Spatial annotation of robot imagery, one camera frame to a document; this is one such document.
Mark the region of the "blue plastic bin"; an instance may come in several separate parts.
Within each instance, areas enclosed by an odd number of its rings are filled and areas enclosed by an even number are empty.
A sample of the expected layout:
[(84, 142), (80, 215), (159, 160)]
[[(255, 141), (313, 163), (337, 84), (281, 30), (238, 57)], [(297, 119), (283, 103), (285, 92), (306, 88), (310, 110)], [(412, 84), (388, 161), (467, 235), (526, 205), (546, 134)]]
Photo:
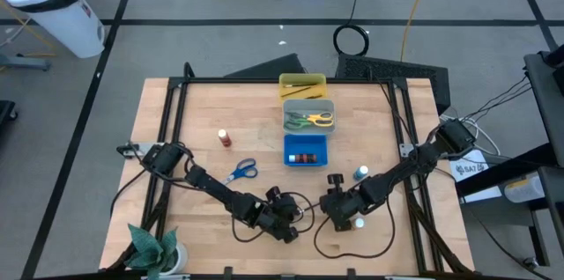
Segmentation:
[[(314, 164), (289, 163), (288, 156), (294, 154), (315, 154), (317, 162)], [(287, 166), (327, 166), (328, 145), (325, 135), (285, 135), (284, 164)]]

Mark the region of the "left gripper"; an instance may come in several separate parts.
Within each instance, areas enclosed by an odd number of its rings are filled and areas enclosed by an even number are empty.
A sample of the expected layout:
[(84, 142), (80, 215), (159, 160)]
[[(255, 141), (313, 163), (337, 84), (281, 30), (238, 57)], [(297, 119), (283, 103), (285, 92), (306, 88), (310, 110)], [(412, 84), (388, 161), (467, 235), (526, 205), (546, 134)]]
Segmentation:
[(304, 218), (301, 207), (289, 193), (282, 193), (278, 186), (270, 188), (266, 198), (267, 202), (259, 205), (257, 214), (251, 219), (251, 226), (260, 227), (263, 232), (286, 244), (293, 242), (299, 236), (293, 225)]

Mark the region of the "black flat panel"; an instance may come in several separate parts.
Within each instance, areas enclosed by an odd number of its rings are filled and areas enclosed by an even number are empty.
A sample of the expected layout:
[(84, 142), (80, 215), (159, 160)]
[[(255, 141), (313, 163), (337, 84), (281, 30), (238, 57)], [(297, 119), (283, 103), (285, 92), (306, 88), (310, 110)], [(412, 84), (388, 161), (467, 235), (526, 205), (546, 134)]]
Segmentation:
[(298, 56), (292, 53), (228, 74), (226, 78), (278, 78), (281, 74), (305, 72)]

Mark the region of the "green potted plant white pot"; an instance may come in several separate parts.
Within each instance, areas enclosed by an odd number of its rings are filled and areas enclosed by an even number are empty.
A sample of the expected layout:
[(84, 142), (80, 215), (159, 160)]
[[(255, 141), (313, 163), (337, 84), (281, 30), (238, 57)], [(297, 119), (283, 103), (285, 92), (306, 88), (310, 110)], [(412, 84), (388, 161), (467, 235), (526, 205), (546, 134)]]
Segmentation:
[(177, 229), (165, 233), (157, 240), (148, 231), (128, 224), (136, 253), (124, 264), (135, 270), (144, 270), (147, 280), (160, 280), (163, 276), (181, 273), (188, 262), (188, 251), (177, 239)]

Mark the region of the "blue handled scissors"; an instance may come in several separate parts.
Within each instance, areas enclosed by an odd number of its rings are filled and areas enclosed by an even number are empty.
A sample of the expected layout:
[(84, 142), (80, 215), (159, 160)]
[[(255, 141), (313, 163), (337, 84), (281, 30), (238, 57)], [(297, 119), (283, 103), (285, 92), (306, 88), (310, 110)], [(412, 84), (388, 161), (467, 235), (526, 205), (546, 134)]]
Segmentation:
[(258, 175), (256, 169), (256, 160), (254, 158), (245, 158), (241, 160), (236, 168), (222, 181), (224, 185), (229, 184), (231, 181), (241, 178), (255, 178)]

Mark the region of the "brown paint bottle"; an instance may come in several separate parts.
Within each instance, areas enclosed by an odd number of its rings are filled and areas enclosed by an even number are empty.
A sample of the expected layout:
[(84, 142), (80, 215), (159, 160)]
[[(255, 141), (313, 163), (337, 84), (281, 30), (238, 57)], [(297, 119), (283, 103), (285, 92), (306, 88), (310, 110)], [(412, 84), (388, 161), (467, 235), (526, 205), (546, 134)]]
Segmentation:
[(296, 164), (314, 164), (317, 162), (317, 156), (309, 153), (289, 155), (288, 162)]

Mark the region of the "black side rack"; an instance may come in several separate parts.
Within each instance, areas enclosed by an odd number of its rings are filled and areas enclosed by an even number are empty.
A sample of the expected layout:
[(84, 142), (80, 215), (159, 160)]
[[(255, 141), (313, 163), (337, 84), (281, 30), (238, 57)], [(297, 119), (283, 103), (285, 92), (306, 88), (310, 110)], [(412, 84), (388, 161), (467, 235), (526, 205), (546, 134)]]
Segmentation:
[(545, 193), (542, 206), (549, 209), (564, 254), (564, 43), (554, 51), (540, 51), (523, 59), (548, 142), (477, 173), (456, 187), (460, 196), (467, 196), (537, 173)]

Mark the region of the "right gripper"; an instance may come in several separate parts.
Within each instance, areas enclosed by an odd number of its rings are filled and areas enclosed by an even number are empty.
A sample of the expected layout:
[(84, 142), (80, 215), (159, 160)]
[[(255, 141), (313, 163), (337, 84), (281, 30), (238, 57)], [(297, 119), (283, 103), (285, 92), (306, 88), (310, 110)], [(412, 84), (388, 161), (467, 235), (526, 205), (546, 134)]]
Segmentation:
[(343, 190), (344, 176), (341, 173), (329, 174), (327, 179), (333, 188), (329, 188), (327, 195), (319, 198), (322, 212), (333, 223), (336, 232), (349, 231), (353, 228), (350, 218), (368, 207), (367, 201), (360, 194), (360, 186), (368, 183), (370, 177), (347, 190)]

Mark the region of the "yellow handled scissors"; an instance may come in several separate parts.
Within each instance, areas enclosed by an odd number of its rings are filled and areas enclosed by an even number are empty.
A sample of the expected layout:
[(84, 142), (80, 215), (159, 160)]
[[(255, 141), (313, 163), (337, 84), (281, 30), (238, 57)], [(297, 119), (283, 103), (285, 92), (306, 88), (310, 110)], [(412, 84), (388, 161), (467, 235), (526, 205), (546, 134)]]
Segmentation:
[(320, 114), (299, 114), (292, 112), (289, 115), (289, 122), (295, 124), (297, 128), (306, 126), (329, 127), (334, 124), (333, 114), (330, 112)]

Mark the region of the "white trash can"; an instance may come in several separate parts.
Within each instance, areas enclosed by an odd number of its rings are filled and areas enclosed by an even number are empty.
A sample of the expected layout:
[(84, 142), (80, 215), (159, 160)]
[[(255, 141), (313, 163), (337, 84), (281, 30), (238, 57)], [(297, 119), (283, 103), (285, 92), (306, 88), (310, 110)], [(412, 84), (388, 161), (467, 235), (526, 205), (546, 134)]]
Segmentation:
[(105, 31), (86, 0), (6, 0), (24, 12), (78, 58), (89, 58), (104, 50)]

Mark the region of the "green handled scissors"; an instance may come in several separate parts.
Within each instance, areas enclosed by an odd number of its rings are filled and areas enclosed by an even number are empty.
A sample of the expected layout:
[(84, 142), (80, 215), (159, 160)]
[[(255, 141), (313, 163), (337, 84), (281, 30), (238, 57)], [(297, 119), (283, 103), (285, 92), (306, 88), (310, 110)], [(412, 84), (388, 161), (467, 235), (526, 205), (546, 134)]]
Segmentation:
[(288, 129), (302, 129), (315, 124), (315, 119), (305, 114), (287, 112), (285, 127)]

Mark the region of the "white SA7 label sheet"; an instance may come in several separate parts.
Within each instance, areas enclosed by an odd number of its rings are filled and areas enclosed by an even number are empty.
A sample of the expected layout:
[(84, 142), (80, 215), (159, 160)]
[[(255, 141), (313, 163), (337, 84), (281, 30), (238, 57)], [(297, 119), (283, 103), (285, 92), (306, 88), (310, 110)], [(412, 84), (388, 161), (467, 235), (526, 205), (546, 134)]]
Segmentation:
[(456, 181), (463, 181), (489, 168), (482, 151), (473, 150), (459, 160), (449, 162), (451, 173)]

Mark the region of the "grey floor stand base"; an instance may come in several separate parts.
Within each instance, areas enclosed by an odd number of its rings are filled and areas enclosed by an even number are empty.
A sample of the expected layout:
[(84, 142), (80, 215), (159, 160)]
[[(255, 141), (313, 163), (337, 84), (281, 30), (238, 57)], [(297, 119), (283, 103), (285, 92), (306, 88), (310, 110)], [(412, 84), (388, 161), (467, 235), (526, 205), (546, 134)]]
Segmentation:
[(25, 57), (25, 56), (7, 56), (0, 53), (0, 67), (14, 67), (30, 70), (50, 70), (51, 63), (48, 60)]

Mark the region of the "yellow plastic bin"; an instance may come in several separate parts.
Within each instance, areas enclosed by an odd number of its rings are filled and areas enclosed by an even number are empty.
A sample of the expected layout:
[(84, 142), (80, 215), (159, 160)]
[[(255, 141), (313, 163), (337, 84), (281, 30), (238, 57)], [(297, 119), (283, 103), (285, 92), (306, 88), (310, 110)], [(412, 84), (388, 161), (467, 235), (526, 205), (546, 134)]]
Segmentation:
[[(293, 84), (309, 84), (309, 83), (318, 83), (319, 85), (316, 86), (315, 89), (310, 89), (305, 92), (300, 92), (285, 98), (282, 98), (281, 95), (292, 92), (295, 90), (299, 90), (303, 87), (294, 87), (294, 88), (284, 88), (284, 85), (293, 85)], [(328, 89), (327, 89), (327, 80), (326, 76), (321, 73), (286, 73), (281, 74), (278, 79), (278, 96), (282, 101), (287, 99), (306, 99), (306, 97), (323, 94), (323, 98), (319, 99), (326, 99), (328, 97)]]

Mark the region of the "grey box yellow label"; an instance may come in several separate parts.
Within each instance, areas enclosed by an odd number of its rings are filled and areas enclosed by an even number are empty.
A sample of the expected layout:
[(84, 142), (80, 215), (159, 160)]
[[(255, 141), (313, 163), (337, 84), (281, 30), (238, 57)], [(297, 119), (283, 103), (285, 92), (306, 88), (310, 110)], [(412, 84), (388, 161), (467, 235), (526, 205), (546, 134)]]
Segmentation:
[(526, 203), (544, 198), (545, 192), (539, 175), (534, 174), (508, 184), (504, 188), (504, 195), (512, 203)]

